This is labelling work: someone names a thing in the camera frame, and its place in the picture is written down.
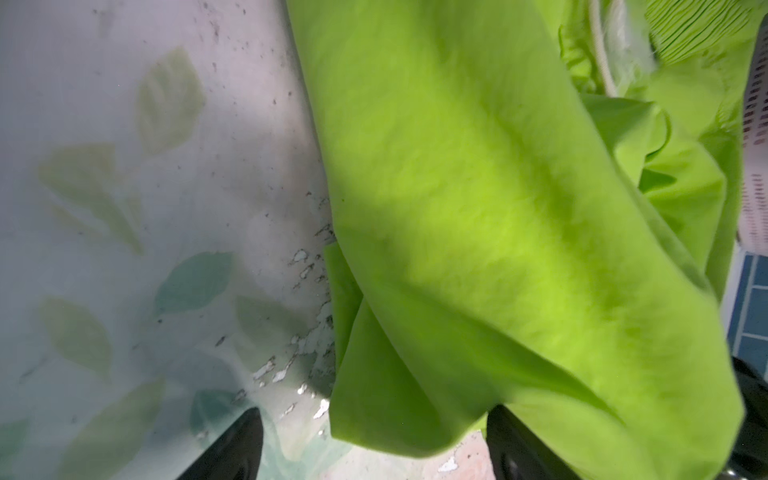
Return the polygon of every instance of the hanging garment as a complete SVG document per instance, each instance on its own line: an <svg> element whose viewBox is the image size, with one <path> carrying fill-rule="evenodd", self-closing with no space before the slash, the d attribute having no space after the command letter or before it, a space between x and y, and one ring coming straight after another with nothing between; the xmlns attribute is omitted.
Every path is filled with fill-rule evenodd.
<svg viewBox="0 0 768 480"><path fill-rule="evenodd" d="M338 240L335 437L432 455L503 404L582 478L721 469L765 9L640 7L657 65L607 98L586 2L288 0Z"/></svg>

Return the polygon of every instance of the lime green cloth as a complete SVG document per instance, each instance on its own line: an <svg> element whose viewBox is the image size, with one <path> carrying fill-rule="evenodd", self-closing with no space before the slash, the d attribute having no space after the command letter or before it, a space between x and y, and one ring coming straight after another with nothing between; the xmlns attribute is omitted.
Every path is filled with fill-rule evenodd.
<svg viewBox="0 0 768 480"><path fill-rule="evenodd" d="M338 238L335 437L431 455L503 403L583 478L725 462L742 406L717 304L758 13L704 50L665 36L607 99L585 6L288 0Z"/></svg>

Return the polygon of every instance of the white rope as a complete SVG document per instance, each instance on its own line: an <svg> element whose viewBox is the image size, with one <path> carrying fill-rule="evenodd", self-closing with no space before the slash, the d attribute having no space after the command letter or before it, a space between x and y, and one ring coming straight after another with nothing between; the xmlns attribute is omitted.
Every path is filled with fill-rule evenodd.
<svg viewBox="0 0 768 480"><path fill-rule="evenodd" d="M608 97L618 97L618 89L614 83L613 76L611 76L611 69L608 67L608 54L605 51L600 7L600 0L589 0L589 26L592 30L592 42L594 43L594 59L598 62L598 70L603 78L605 94Z"/></svg>

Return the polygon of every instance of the printed leaf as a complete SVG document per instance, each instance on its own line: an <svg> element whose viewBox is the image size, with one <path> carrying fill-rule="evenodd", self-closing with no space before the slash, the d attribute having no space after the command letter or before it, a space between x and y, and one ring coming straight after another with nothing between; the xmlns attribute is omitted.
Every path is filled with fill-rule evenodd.
<svg viewBox="0 0 768 480"><path fill-rule="evenodd" d="M325 433L315 437L306 446L298 462L288 460L280 447L275 423L263 410L261 419L264 427L264 446L257 480L315 480L352 449L347 443L331 439L326 425L323 429Z"/></svg>
<svg viewBox="0 0 768 480"><path fill-rule="evenodd" d="M161 58L139 86L136 125L144 152L161 154L187 141L204 105L200 79L187 51L178 47Z"/></svg>
<svg viewBox="0 0 768 480"><path fill-rule="evenodd" d="M291 339L306 335L308 330L298 315L273 300L238 295L235 312L246 337L236 341L235 348L251 372L261 368L272 356L277 367L282 368L298 348L291 344Z"/></svg>
<svg viewBox="0 0 768 480"><path fill-rule="evenodd" d="M154 424L164 387L145 383L96 415L65 450L58 480L108 480L122 470Z"/></svg>
<svg viewBox="0 0 768 480"><path fill-rule="evenodd" d="M105 230L142 253L125 202L110 194L115 186L114 145L80 144L55 150L38 168L38 179L75 221Z"/></svg>
<svg viewBox="0 0 768 480"><path fill-rule="evenodd" d="M286 373L286 378L283 380L283 385L296 388L302 383L306 383L309 377L313 377L312 367L315 365L315 361L317 361L316 353L295 355L291 367ZM313 389L316 389L316 381L317 379L313 378Z"/></svg>
<svg viewBox="0 0 768 480"><path fill-rule="evenodd" d="M349 443L330 438L328 425L323 431L324 433L315 437L301 454L301 461L310 471L307 478L317 478L352 450Z"/></svg>
<svg viewBox="0 0 768 480"><path fill-rule="evenodd" d="M186 312L203 308L230 282L232 253L199 253L179 263L157 289L154 312Z"/></svg>
<svg viewBox="0 0 768 480"><path fill-rule="evenodd" d="M253 403L247 398L223 390L201 390L194 396L190 413L190 431L204 449Z"/></svg>
<svg viewBox="0 0 768 480"><path fill-rule="evenodd" d="M9 471L16 454L22 449L29 430L29 420L0 425L0 470Z"/></svg>
<svg viewBox="0 0 768 480"><path fill-rule="evenodd" d="M107 330L84 306L50 296L39 309L56 351L67 360L109 378L112 347Z"/></svg>

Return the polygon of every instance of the blue tile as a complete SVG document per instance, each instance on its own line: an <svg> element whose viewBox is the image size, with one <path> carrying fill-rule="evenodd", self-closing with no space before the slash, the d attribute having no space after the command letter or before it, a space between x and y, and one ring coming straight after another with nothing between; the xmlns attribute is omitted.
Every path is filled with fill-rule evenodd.
<svg viewBox="0 0 768 480"><path fill-rule="evenodd" d="M768 257L757 257L755 285L768 286Z"/></svg>
<svg viewBox="0 0 768 480"><path fill-rule="evenodd" d="M744 332L768 336L768 290L752 289L748 308Z"/></svg>
<svg viewBox="0 0 768 480"><path fill-rule="evenodd" d="M753 366L761 376L764 376L768 362L768 342L751 339L748 336L742 337L738 357Z"/></svg>
<svg viewBox="0 0 768 480"><path fill-rule="evenodd" d="M736 340L736 331L739 328L739 318L741 317L741 309L744 304L746 284L750 278L751 266L752 255L746 255L741 270L741 278L739 279L739 287L736 290L736 300L733 303L733 313L730 316L730 326L728 327L728 345L731 349L733 349L733 341Z"/></svg>

